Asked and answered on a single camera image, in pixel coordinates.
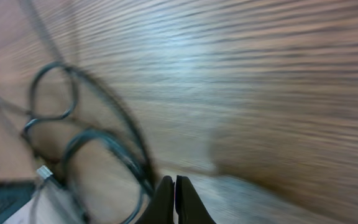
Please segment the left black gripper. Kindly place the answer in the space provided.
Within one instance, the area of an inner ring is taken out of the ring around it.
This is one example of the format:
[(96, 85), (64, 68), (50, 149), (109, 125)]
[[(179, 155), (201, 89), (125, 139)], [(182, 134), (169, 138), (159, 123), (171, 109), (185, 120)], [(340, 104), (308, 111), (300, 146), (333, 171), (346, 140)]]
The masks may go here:
[(32, 199), (36, 185), (32, 181), (0, 182), (0, 224)]

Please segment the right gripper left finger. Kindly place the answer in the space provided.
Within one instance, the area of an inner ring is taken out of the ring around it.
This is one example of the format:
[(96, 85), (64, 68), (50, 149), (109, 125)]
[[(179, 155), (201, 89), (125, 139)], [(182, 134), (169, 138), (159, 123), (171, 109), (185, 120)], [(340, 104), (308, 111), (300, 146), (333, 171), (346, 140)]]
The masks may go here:
[(135, 224), (174, 224), (174, 193), (172, 178), (164, 176), (146, 210)]

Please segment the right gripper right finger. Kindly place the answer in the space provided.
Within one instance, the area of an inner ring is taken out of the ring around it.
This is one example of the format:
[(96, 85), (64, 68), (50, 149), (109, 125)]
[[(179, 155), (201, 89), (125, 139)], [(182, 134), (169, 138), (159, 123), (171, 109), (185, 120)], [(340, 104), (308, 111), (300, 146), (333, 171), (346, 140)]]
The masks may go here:
[(179, 224), (216, 224), (186, 176), (178, 175), (176, 179), (175, 210)]

